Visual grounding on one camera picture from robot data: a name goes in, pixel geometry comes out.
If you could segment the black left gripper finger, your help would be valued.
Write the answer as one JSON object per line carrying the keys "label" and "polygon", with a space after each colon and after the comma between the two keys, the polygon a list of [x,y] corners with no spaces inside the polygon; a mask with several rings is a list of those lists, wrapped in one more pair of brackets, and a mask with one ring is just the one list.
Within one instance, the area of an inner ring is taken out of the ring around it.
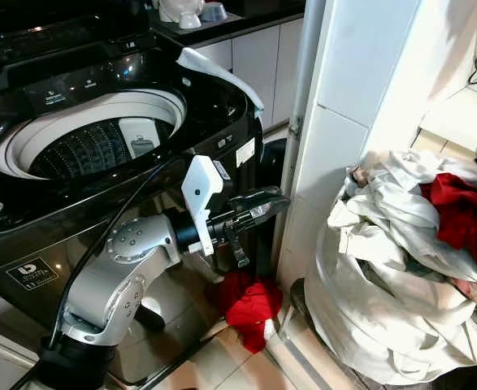
{"label": "black left gripper finger", "polygon": [[263,203],[239,212],[239,230],[246,231],[267,223],[280,212],[288,209],[288,203]]}
{"label": "black left gripper finger", "polygon": [[279,187],[259,187],[238,194],[237,211],[249,215],[277,215],[291,203]]}

